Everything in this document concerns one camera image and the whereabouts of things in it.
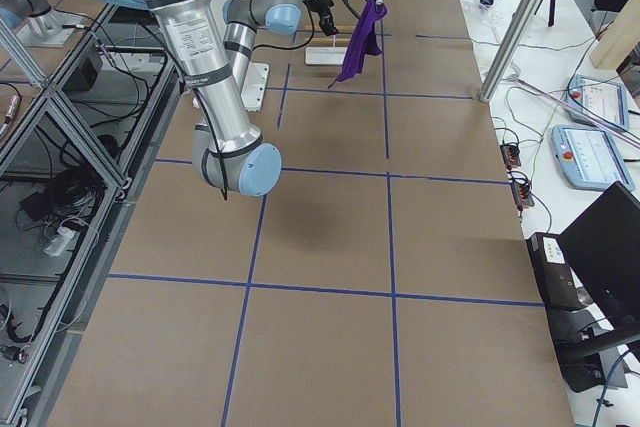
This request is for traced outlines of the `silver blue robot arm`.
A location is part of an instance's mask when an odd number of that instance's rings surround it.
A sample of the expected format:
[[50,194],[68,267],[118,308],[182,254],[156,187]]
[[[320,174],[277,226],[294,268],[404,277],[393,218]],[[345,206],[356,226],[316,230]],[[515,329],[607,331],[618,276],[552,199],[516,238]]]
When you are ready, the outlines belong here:
[[229,0],[223,9],[224,46],[238,87],[244,87],[259,28],[290,36],[297,31],[302,15],[308,13],[318,17],[325,35],[334,36],[339,30],[333,6],[333,0]]
[[[101,1],[155,16],[167,52],[203,112],[193,139],[193,165],[202,179],[226,193],[267,194],[279,179],[281,154],[250,122],[241,95],[257,31],[291,35],[310,13],[333,35],[332,0],[228,0],[224,29],[217,27],[213,0]],[[364,1],[338,74],[342,82],[363,71],[367,56],[380,54],[375,26],[387,9],[384,0]]]

